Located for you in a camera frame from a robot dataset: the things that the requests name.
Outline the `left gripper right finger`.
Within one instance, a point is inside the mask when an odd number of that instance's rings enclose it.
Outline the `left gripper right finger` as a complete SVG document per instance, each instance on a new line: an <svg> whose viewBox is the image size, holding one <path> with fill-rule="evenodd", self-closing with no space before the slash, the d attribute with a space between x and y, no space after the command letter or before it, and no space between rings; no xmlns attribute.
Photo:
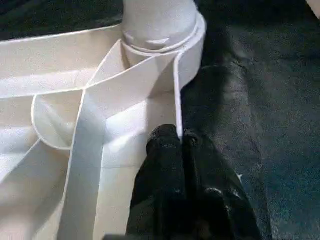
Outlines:
<svg viewBox="0 0 320 240"><path fill-rule="evenodd" d="M201 132L186 130L182 153L196 239L262 239L239 177L213 142Z"/></svg>

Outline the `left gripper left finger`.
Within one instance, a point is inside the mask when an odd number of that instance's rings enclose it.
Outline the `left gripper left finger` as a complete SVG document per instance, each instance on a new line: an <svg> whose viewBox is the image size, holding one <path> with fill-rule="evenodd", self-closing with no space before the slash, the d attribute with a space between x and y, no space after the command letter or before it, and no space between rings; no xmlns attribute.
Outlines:
<svg viewBox="0 0 320 240"><path fill-rule="evenodd" d="M134 182L126 234L175 240L187 233L182 147L175 125L150 134Z"/></svg>

